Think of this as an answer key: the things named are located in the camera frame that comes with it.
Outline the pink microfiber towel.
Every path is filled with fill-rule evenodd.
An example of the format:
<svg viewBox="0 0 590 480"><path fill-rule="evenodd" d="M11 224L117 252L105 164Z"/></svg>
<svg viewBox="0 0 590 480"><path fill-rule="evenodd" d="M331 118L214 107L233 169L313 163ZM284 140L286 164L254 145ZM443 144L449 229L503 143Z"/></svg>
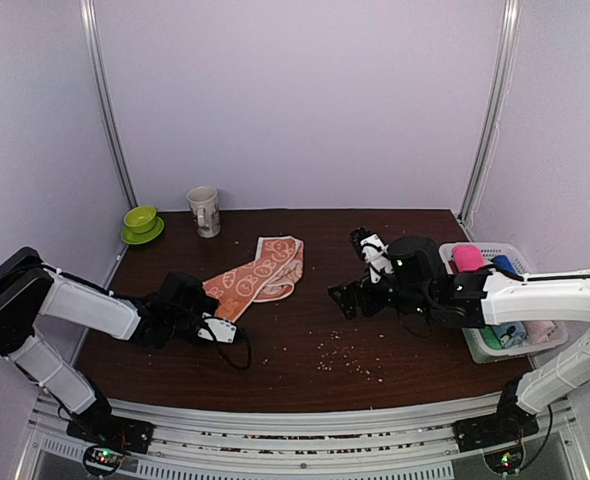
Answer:
<svg viewBox="0 0 590 480"><path fill-rule="evenodd" d="M450 261L454 273L473 272L486 265L481 251L474 245L463 244L453 248Z"/></svg>

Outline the orange patterned towel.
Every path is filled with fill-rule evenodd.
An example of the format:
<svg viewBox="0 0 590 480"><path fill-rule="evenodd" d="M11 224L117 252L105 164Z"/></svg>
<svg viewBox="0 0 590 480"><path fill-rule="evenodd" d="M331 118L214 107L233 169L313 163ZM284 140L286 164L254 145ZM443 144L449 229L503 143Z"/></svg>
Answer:
<svg viewBox="0 0 590 480"><path fill-rule="evenodd" d="M253 261L204 282L218 302L215 316L235 323L254 303L290 296L304 272L304 242L292 236L260 237Z"/></svg>

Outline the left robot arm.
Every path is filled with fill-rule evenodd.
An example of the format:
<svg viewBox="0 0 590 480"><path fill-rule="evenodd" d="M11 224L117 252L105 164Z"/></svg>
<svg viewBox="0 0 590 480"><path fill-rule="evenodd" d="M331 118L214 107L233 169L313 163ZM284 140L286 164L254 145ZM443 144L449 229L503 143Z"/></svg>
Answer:
<svg viewBox="0 0 590 480"><path fill-rule="evenodd" d="M141 347L173 339L231 343L234 325L216 317L216 299L191 275L169 274L161 287L128 296L43 262L23 247L0 265L0 356L53 396L98 444L123 435L100 389L76 370L40 332L42 318L94 330Z"/></svg>

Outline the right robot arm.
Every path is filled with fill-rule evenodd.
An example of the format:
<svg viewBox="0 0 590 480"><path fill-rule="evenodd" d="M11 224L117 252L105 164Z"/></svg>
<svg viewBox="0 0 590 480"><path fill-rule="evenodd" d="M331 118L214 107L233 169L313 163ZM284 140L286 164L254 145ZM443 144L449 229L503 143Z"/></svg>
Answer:
<svg viewBox="0 0 590 480"><path fill-rule="evenodd" d="M590 269L519 275L488 264L452 274L441 260L414 254L391 257L388 267L370 268L361 279L333 286L328 294L347 319L391 308L445 327L588 324L584 335L554 359L507 383L493 414L457 422L454 430L463 442L477 444L485 434L501 442L518 439L538 413L590 381Z"/></svg>

